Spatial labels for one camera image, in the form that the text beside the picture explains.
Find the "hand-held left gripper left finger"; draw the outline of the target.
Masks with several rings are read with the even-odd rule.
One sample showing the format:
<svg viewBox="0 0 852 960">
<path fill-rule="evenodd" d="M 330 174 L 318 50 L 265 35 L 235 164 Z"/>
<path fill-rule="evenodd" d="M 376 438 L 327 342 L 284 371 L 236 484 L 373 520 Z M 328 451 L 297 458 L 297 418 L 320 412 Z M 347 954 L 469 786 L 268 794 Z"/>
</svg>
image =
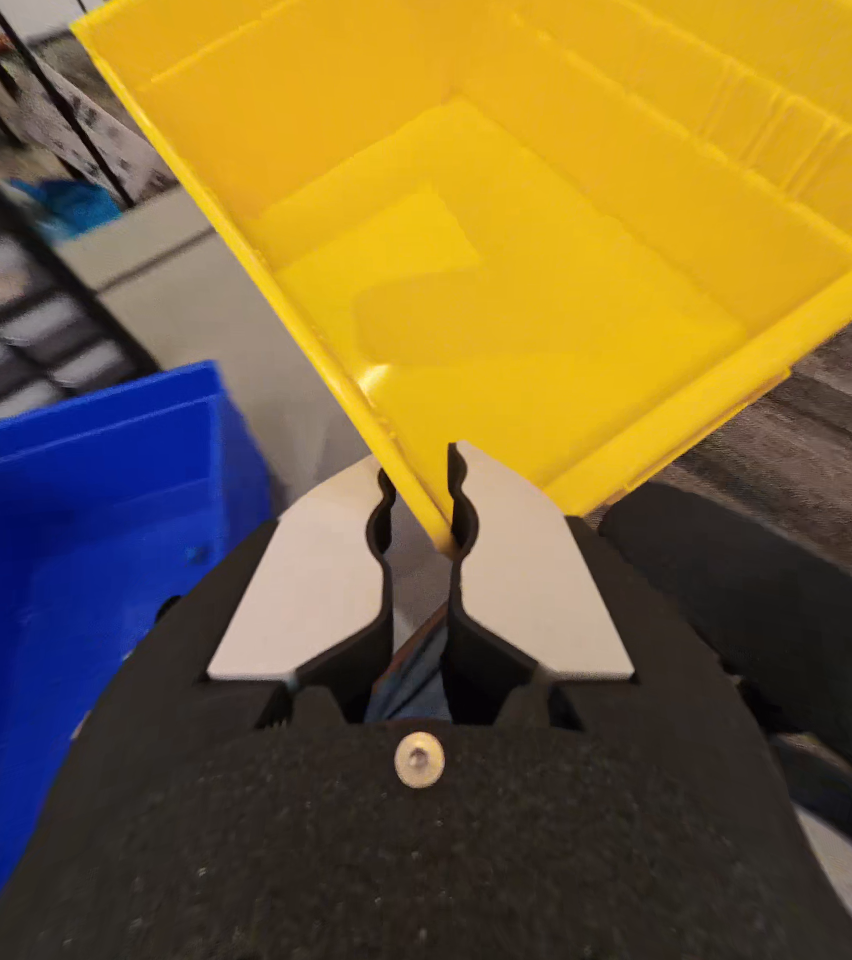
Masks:
<svg viewBox="0 0 852 960">
<path fill-rule="evenodd" d="M 328 690 L 361 721 L 394 649 L 396 488 L 375 458 L 316 486 L 279 518 L 206 674 Z"/>
</svg>

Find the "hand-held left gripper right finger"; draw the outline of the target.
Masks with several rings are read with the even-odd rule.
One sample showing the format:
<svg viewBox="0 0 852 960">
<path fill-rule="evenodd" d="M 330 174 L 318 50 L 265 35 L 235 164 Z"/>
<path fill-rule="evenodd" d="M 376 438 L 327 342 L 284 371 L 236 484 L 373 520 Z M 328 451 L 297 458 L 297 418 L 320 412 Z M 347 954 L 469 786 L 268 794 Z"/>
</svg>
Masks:
<svg viewBox="0 0 852 960">
<path fill-rule="evenodd" d="M 458 724 L 493 724 L 516 690 L 631 682 L 636 667 L 570 520 L 466 440 L 447 449 L 456 556 L 443 687 Z"/>
</svg>

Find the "blue plastic bin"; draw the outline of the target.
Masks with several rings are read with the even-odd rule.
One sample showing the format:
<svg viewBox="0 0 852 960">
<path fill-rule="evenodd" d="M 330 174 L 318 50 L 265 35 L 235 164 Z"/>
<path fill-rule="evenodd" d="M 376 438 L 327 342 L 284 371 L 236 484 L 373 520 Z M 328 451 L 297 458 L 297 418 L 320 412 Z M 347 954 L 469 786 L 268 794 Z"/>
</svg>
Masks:
<svg viewBox="0 0 852 960">
<path fill-rule="evenodd" d="M 0 889 L 75 730 L 164 605 L 273 516 L 270 487 L 211 361 L 0 421 Z"/>
</svg>

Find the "yellow plastic bin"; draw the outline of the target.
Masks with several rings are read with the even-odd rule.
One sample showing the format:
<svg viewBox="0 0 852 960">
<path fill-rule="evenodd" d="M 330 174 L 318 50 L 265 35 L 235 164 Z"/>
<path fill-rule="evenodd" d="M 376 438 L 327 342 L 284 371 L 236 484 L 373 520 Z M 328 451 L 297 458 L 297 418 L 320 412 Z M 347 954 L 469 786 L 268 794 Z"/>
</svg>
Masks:
<svg viewBox="0 0 852 960">
<path fill-rule="evenodd" d="M 568 515 L 852 323 L 852 2 L 107 2 L 72 31 L 434 545 Z"/>
</svg>

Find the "black drawer cabinet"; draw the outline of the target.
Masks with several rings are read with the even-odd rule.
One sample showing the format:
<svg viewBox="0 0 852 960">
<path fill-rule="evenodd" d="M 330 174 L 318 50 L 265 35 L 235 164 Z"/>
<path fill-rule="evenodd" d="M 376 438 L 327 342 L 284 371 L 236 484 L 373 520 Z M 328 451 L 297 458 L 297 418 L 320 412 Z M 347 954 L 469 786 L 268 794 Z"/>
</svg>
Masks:
<svg viewBox="0 0 852 960">
<path fill-rule="evenodd" d="M 159 371 L 0 187 L 0 421 Z"/>
</svg>

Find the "array of clear drawers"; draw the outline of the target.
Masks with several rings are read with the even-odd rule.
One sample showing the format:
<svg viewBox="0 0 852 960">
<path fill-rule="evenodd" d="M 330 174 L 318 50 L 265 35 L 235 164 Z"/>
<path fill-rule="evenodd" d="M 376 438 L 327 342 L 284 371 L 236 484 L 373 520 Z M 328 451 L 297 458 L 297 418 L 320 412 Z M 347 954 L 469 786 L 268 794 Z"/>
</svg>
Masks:
<svg viewBox="0 0 852 960">
<path fill-rule="evenodd" d="M 0 421 L 136 378 L 93 302 L 0 235 Z"/>
</svg>

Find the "person's dark trousers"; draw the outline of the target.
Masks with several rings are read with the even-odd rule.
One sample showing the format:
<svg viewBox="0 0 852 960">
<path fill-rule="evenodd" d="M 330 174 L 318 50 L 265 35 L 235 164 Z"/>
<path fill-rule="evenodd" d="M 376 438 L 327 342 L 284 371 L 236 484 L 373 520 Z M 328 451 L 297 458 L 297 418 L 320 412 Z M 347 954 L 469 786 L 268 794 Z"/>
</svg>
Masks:
<svg viewBox="0 0 852 960">
<path fill-rule="evenodd" d="M 451 722 L 442 673 L 446 620 L 443 604 L 394 654 L 372 687 L 363 723 Z"/>
</svg>

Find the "white floor sign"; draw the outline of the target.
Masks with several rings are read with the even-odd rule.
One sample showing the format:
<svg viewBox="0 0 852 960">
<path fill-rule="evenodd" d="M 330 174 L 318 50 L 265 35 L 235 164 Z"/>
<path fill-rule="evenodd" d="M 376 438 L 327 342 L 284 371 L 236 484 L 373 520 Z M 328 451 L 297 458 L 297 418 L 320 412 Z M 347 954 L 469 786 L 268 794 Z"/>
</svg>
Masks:
<svg viewBox="0 0 852 960">
<path fill-rule="evenodd" d="M 82 48 L 52 44 L 36 59 L 128 198 L 144 202 L 179 184 Z M 12 114 L 16 132 L 119 199 L 109 176 L 22 57 L 13 56 L 10 65 L 19 91 Z"/>
</svg>

